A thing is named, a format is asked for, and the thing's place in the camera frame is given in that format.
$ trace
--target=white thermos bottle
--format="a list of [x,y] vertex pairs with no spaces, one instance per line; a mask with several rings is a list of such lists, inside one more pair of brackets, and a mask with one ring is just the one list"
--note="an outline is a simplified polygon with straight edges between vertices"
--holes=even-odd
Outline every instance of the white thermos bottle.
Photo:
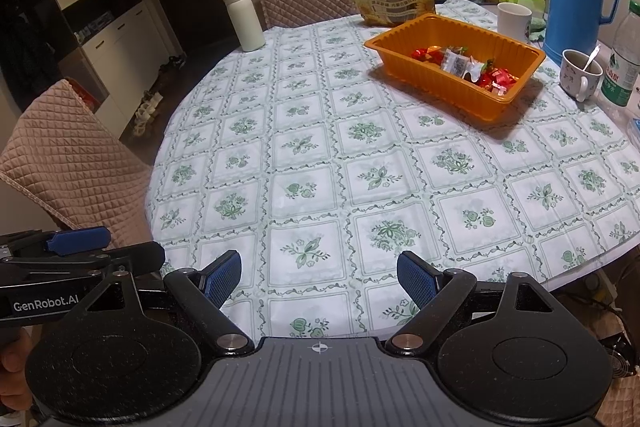
[[252,52],[263,47],[266,42],[254,3],[251,0],[225,0],[225,4],[242,50]]

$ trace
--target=finger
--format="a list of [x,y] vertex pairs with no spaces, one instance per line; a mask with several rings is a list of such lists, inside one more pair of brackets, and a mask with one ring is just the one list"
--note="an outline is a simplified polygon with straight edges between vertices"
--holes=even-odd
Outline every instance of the finger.
[[14,411],[26,411],[33,402],[33,398],[30,392],[19,394],[17,396],[0,396],[0,401],[4,403],[9,409]]
[[18,396],[28,393],[28,391],[24,371],[20,373],[0,372],[0,396]]
[[2,350],[4,368],[11,373],[22,371],[32,347],[29,333],[24,328],[20,328],[20,338]]

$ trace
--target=bottle label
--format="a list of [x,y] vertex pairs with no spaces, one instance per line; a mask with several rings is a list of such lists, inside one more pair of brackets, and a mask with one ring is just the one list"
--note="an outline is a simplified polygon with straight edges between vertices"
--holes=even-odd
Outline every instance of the bottle label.
[[640,64],[626,60],[616,50],[611,53],[607,73],[602,81],[602,93],[616,105],[625,107],[640,73]]

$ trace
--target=white floral tablecloth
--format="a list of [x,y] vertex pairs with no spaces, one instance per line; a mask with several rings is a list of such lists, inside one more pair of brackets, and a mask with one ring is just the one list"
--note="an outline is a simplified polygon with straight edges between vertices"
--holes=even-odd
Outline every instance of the white floral tablecloth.
[[[468,1],[438,12],[495,29]],[[266,47],[230,54],[194,88],[147,198],[165,270],[238,250],[224,312],[254,338],[321,337],[417,312],[396,280],[402,250],[551,289],[639,242],[640,155],[565,95],[555,64],[479,124],[386,77],[362,45],[381,31],[359,16],[272,28]]]

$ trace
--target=metal screw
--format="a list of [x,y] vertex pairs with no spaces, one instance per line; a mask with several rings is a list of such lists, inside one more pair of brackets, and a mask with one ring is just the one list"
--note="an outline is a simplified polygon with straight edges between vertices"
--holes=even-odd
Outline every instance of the metal screw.
[[418,349],[422,345],[422,339],[413,333],[403,333],[402,335],[394,336],[391,339],[391,343],[398,349],[410,351],[412,349]]
[[227,333],[218,337],[216,343],[228,351],[235,351],[236,349],[242,349],[249,343],[249,340],[244,335],[238,333]]

